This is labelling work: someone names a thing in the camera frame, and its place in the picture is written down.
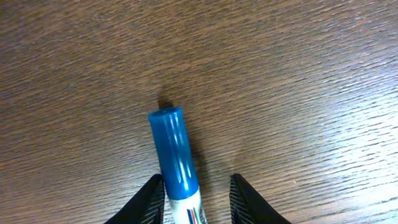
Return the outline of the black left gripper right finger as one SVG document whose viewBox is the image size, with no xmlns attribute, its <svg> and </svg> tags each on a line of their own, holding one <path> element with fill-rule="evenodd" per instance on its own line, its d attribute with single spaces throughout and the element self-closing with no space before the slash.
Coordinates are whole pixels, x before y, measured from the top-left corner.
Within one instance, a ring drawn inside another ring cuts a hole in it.
<svg viewBox="0 0 398 224">
<path fill-rule="evenodd" d="M 232 224 L 290 224 L 241 174 L 231 176 L 229 201 Z"/>
</svg>

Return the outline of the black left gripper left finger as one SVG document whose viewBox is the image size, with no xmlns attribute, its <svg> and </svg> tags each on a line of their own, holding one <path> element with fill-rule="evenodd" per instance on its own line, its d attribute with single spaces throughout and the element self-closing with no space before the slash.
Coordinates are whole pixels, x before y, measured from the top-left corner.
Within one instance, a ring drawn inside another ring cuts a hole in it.
<svg viewBox="0 0 398 224">
<path fill-rule="evenodd" d="M 164 204 L 164 182 L 155 174 L 105 224 L 163 224 Z"/>
</svg>

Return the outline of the blue white marker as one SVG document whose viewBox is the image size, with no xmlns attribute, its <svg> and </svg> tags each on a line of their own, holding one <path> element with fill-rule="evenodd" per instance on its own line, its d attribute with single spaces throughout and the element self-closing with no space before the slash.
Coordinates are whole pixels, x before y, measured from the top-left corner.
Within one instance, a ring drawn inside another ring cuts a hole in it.
<svg viewBox="0 0 398 224">
<path fill-rule="evenodd" d="M 163 108 L 148 119 L 174 222 L 207 224 L 182 109 Z"/>
</svg>

